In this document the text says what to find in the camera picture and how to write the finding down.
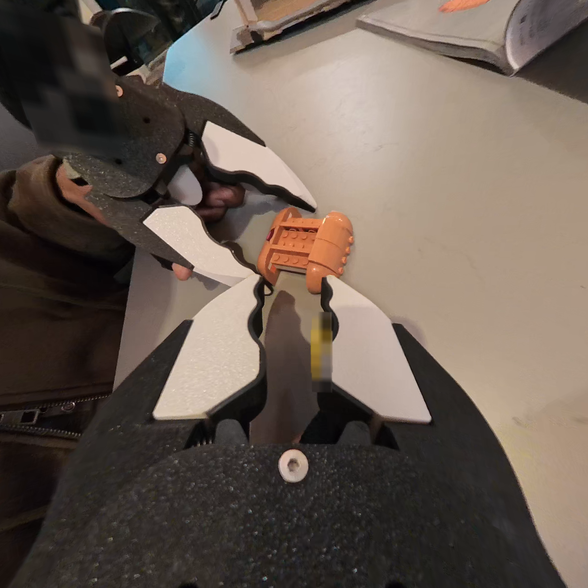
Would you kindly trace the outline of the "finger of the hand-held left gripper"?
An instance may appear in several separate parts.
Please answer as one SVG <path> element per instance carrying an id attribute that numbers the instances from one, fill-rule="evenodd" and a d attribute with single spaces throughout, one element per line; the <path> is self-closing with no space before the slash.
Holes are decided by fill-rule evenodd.
<path id="1" fill-rule="evenodd" d="M 211 121 L 205 122 L 201 150 L 210 174 L 222 183 L 242 183 L 315 212 L 317 203 L 297 175 L 269 147 Z"/>
<path id="2" fill-rule="evenodd" d="M 189 262 L 197 274 L 229 287 L 255 275 L 230 249 L 214 240 L 200 216 L 185 205 L 160 206 L 143 224 Z"/>

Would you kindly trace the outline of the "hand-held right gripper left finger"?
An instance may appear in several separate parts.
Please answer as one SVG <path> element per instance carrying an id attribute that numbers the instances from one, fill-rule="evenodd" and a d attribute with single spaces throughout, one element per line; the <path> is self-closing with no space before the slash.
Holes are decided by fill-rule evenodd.
<path id="1" fill-rule="evenodd" d="M 266 399 L 263 278 L 219 294 L 192 319 L 152 416 L 155 420 L 252 422 Z"/>

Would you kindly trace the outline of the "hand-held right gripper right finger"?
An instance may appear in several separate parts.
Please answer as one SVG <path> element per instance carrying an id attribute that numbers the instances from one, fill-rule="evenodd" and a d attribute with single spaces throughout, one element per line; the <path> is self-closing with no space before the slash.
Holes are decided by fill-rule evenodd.
<path id="1" fill-rule="evenodd" d="M 353 420 L 429 424 L 429 409 L 389 317 L 334 276 L 322 279 L 321 305 L 336 326 L 332 342 L 332 391 L 324 407 L 343 401 Z"/>

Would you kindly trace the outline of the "brown lego assembly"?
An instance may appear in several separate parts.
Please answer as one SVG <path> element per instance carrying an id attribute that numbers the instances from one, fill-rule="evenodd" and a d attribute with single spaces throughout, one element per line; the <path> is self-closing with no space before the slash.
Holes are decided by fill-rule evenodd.
<path id="1" fill-rule="evenodd" d="M 269 229 L 256 267 L 271 285 L 283 271 L 303 274 L 307 290 L 318 295 L 323 278 L 343 275 L 354 241 L 352 223 L 341 212 L 314 218 L 285 208 Z"/>

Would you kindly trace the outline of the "printed lego set box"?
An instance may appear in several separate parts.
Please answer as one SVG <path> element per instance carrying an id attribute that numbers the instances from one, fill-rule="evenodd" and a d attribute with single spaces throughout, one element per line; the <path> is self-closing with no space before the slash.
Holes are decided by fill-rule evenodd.
<path id="1" fill-rule="evenodd" d="M 333 12 L 350 1 L 235 1 L 242 25 L 232 31 L 230 53 L 265 43 L 288 28 Z"/>

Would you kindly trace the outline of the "lego instruction booklet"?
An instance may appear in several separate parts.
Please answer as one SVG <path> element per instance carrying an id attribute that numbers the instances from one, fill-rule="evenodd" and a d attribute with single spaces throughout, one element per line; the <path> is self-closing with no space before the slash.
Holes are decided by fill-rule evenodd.
<path id="1" fill-rule="evenodd" d="M 379 1 L 356 23 L 512 76 L 586 20 L 587 1 Z"/>

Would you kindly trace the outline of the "person's left hand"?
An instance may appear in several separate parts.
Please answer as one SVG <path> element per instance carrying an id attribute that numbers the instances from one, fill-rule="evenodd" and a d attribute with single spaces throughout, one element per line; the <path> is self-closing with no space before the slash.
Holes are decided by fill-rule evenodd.
<path id="1" fill-rule="evenodd" d="M 116 270 L 130 261 L 134 246 L 114 231 L 103 210 L 90 199 L 93 187 L 78 176 L 65 163 L 58 162 L 49 175 L 54 199 L 58 203 L 58 220 L 55 242 L 68 249 L 99 260 Z M 199 179 L 202 200 L 195 211 L 206 223 L 221 220 L 227 210 L 239 207 L 245 197 L 241 186 L 226 186 L 207 179 Z"/>

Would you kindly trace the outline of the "brown hooded jacket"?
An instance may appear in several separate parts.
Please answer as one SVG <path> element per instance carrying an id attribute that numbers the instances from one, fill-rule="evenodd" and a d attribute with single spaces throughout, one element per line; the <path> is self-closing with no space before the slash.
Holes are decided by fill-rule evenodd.
<path id="1" fill-rule="evenodd" d="M 112 393 L 134 246 L 62 160 L 1 173 L 1 577 L 19 568 L 62 471 Z"/>

